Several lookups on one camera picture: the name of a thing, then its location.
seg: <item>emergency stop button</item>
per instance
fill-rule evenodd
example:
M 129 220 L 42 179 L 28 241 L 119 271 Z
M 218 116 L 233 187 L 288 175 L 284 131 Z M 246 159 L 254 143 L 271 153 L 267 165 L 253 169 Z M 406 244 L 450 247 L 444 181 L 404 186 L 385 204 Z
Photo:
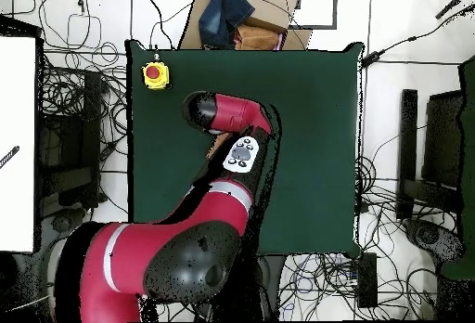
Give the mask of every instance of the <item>emergency stop button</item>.
M 152 90 L 170 88 L 168 67 L 163 62 L 149 62 L 142 67 L 143 81 Z
M 147 77 L 149 77 L 150 79 L 158 79 L 160 76 L 160 71 L 159 71 L 159 68 L 155 67 L 155 66 L 149 66 L 147 68 Z

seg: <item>blue cloth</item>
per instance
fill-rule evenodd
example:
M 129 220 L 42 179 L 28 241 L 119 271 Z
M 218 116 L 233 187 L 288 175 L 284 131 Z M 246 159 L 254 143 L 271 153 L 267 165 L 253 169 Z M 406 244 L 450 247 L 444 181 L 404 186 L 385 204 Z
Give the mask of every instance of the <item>blue cloth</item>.
M 234 32 L 253 11 L 247 0 L 211 0 L 199 19 L 201 43 L 234 49 Z

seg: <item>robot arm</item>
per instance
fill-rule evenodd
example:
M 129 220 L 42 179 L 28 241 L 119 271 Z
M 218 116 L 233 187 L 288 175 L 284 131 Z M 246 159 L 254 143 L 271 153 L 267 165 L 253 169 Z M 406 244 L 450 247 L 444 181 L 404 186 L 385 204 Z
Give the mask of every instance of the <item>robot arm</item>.
M 272 128 L 258 103 L 209 92 L 188 96 L 184 116 L 204 132 L 235 134 L 164 220 L 108 224 L 93 230 L 90 239 L 80 239 L 80 227 L 71 234 L 69 252 L 74 241 L 83 244 L 83 251 L 76 247 L 83 254 L 77 310 L 82 322 L 139 321 L 139 295 L 163 303 L 199 303 L 226 283 L 254 203 Z M 60 261 L 58 272 L 60 268 L 68 267 Z M 58 276 L 56 285 L 61 285 Z M 60 302 L 57 296 L 57 321 L 65 315 Z

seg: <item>cardboard box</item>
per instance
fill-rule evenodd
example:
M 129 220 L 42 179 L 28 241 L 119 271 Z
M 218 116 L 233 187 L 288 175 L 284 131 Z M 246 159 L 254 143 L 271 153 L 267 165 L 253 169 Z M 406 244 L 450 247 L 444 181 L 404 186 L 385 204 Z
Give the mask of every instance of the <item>cardboard box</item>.
M 281 50 L 303 50 L 307 47 L 312 34 L 311 30 L 288 30 L 297 0 L 248 0 L 254 7 L 245 24 L 251 27 L 265 28 L 276 33 L 284 33 L 284 44 Z M 188 21 L 183 32 L 179 49 L 201 49 L 199 37 L 199 18 L 210 0 L 193 0 Z

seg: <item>green mat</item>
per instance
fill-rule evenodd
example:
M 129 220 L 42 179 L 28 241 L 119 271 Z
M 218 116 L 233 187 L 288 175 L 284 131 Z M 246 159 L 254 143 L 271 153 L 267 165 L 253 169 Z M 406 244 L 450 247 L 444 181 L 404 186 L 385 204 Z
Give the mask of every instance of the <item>green mat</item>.
M 260 253 L 354 252 L 357 60 L 363 44 L 343 52 L 161 51 L 173 84 L 164 91 L 148 90 L 141 80 L 141 67 L 153 53 L 137 41 L 125 45 L 134 140 L 131 220 L 160 220 L 188 191 L 212 137 L 185 122 L 182 102 L 194 91 L 220 92 L 273 104 L 281 117 Z

